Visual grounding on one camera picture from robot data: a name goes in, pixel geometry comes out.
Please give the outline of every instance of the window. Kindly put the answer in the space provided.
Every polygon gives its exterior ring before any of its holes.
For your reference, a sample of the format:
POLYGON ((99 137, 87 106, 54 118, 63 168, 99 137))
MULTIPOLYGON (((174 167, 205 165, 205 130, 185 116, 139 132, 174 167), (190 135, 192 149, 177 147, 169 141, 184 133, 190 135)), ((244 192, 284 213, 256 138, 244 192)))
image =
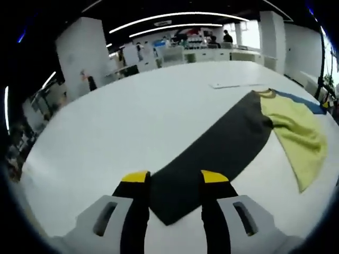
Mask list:
POLYGON ((251 48, 260 48, 260 32, 257 20, 240 23, 242 33, 242 45, 251 48))
POLYGON ((325 46, 325 64, 324 64, 324 76, 326 74, 332 75, 334 87, 339 83, 339 72, 337 69, 336 54, 333 50, 330 40, 328 39, 324 30, 324 46, 325 46))
POLYGON ((232 36, 233 44, 237 44, 237 35, 235 33, 235 24, 226 24, 224 25, 224 30, 227 30, 229 35, 232 36))

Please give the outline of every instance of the blue fabric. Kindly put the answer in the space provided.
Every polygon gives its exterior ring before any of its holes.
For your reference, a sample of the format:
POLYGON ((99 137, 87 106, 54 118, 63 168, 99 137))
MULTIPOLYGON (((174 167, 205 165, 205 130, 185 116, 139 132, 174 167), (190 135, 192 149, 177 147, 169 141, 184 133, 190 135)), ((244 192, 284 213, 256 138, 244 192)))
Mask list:
POLYGON ((311 110, 313 112, 313 114, 326 115, 327 110, 325 108, 321 107, 320 105, 317 105, 313 102, 310 102, 306 99, 300 98, 300 97, 293 95, 293 94, 283 93, 283 92, 280 92, 280 91, 277 91, 277 90, 274 90, 274 91, 277 94, 279 94, 280 96, 292 99, 294 102, 305 104, 305 106, 307 106, 309 108, 309 110, 311 110))

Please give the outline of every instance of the person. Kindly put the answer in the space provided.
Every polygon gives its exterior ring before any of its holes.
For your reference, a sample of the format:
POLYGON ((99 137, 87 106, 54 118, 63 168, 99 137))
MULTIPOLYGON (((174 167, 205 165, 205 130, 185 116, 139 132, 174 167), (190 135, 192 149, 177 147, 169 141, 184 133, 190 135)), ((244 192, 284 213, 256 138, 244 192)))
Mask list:
POLYGON ((151 54, 151 46, 148 44, 148 41, 144 42, 144 54, 146 57, 151 54))
POLYGON ((224 42, 230 42, 233 43, 233 38, 231 35, 229 35, 227 30, 224 30, 224 42))
POLYGON ((186 48, 186 47, 188 46, 188 42, 187 42, 188 36, 187 36, 187 34, 185 34, 185 33, 180 33, 180 31, 182 31, 182 30, 178 30, 178 31, 176 32, 176 34, 174 35, 173 41, 174 41, 176 44, 178 44, 178 45, 183 46, 184 48, 186 48))
POLYGON ((163 41, 165 42, 166 47, 169 48, 171 46, 171 42, 166 36, 163 37, 163 41))
POLYGON ((142 52, 141 52, 141 49, 142 49, 142 46, 140 44, 140 42, 137 43, 137 51, 138 51, 138 58, 139 58, 139 61, 143 61, 143 57, 142 57, 142 52))
POLYGON ((214 35, 211 36, 211 41, 208 44, 217 45, 218 49, 221 48, 220 44, 217 42, 217 37, 215 37, 214 35))
POLYGON ((94 81, 94 78, 92 76, 85 75, 85 70, 82 70, 80 72, 80 75, 81 75, 81 80, 82 81, 85 81, 85 80, 88 81, 88 84, 90 86, 90 91, 94 91, 94 90, 97 89, 97 86, 96 86, 96 83, 94 81))
POLYGON ((122 63, 122 67, 125 67, 126 61, 125 61, 125 57, 123 56, 123 50, 122 49, 119 49, 118 56, 119 56, 119 63, 122 63))

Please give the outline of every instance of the white table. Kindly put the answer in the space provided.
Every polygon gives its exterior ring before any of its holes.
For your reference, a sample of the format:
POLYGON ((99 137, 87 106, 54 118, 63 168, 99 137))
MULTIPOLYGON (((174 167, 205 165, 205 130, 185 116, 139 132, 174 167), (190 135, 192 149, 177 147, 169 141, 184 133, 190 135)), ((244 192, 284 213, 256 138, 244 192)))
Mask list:
MULTIPOLYGON (((161 169, 251 89, 268 87, 316 102, 294 82, 254 62, 220 61, 144 72, 70 103, 39 136, 24 165, 21 185, 38 221, 50 236, 65 235, 77 215, 111 195, 125 174, 161 169), (210 87, 216 83, 240 87, 210 87)), ((273 214, 286 235, 304 238, 312 230, 338 177, 339 127, 330 115, 317 117, 328 137, 328 157, 306 191, 299 194, 273 132, 232 181, 239 195, 273 214)), ((200 211, 171 226, 151 212, 145 253, 206 253, 200 211)))

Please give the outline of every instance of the wall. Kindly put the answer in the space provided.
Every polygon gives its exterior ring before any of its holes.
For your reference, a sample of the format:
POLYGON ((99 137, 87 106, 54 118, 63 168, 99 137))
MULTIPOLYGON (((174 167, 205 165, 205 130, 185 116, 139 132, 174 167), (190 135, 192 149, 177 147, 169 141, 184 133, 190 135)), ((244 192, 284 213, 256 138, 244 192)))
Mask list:
POLYGON ((275 12, 260 12, 260 45, 264 55, 276 58, 276 71, 285 73, 286 35, 283 18, 275 12))
POLYGON ((104 85, 109 53, 101 20, 81 17, 56 40, 56 47, 71 101, 89 92, 88 83, 81 81, 83 69, 98 87, 104 85))
POLYGON ((273 16, 273 20, 275 23, 275 36, 276 36, 276 58, 278 61, 276 62, 276 70, 284 74, 285 72, 285 61, 286 61, 286 32, 284 26, 284 20, 281 16, 275 15, 273 16))
POLYGON ((235 40, 233 38, 233 44, 242 45, 243 44, 243 38, 242 38, 242 28, 240 26, 240 23, 235 23, 235 40))
POLYGON ((46 100, 50 106, 56 104, 58 105, 60 102, 61 97, 63 97, 64 92, 66 92, 65 84, 59 85, 57 83, 54 83, 49 88, 49 93, 46 96, 46 100))
MULTIPOLYGON (((210 28, 201 28, 202 31, 216 31, 215 29, 210 29, 210 28)), ((163 31, 163 32, 158 32, 158 33, 153 33, 153 34, 148 34, 146 36, 142 36, 142 37, 137 37, 135 39, 133 39, 133 44, 137 44, 138 42, 140 42, 141 44, 145 44, 145 41, 148 41, 148 43, 152 43, 155 40, 160 40, 162 39, 164 36, 166 37, 173 37, 174 34, 178 31, 178 29, 175 30, 169 30, 169 31, 163 31)))
POLYGON ((213 35, 217 37, 217 42, 224 41, 224 27, 212 29, 213 35))
POLYGON ((320 34, 311 29, 288 23, 285 24, 285 32, 286 67, 319 77, 322 67, 320 34))
POLYGON ((164 36, 172 37, 176 32, 177 30, 170 30, 170 31, 148 34, 146 36, 136 37, 135 39, 132 39, 132 41, 133 41, 133 44, 137 44, 138 42, 140 42, 141 44, 145 44, 145 41, 148 41, 148 43, 153 43, 155 40, 160 40, 164 36))

